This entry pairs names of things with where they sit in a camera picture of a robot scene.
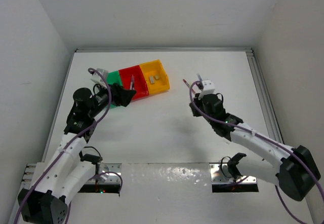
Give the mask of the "green pen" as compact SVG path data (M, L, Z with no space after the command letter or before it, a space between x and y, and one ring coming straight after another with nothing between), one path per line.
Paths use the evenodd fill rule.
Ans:
M131 82L130 82L130 90L134 90L134 89L135 89L134 84L135 84L135 78L134 78L134 76L132 75L132 77L131 77Z

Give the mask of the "grey eraser block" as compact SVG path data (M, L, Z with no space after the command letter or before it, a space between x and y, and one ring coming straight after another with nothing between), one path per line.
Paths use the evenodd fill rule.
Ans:
M155 83L155 77L154 76L150 76L149 77L150 83L154 84Z

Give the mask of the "red pen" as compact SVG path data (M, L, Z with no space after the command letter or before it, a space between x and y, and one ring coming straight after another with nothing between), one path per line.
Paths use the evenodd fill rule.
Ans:
M185 80L185 79L182 79L182 81L184 82L184 84L188 87L188 88L190 88L190 84Z

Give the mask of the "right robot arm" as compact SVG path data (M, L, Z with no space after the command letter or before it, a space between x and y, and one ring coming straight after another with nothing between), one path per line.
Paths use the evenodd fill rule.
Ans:
M196 94L190 100L193 115L203 117L218 136L261 157L254 161L245 153L235 154L225 168L228 178L254 176L280 187L295 201L302 201L314 186L323 194L321 175L309 149L288 146L253 131L242 119L226 112L216 94Z

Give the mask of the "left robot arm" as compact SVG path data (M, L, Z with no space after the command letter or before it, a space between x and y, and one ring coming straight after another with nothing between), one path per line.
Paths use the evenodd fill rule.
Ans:
M95 117L107 115L110 106L128 106L135 89L114 83L93 89L79 88L73 94L73 106L66 120L61 141L47 167L30 189L18 195L19 209L14 223L67 223L73 197L90 179L100 176L101 156L82 154L97 124Z

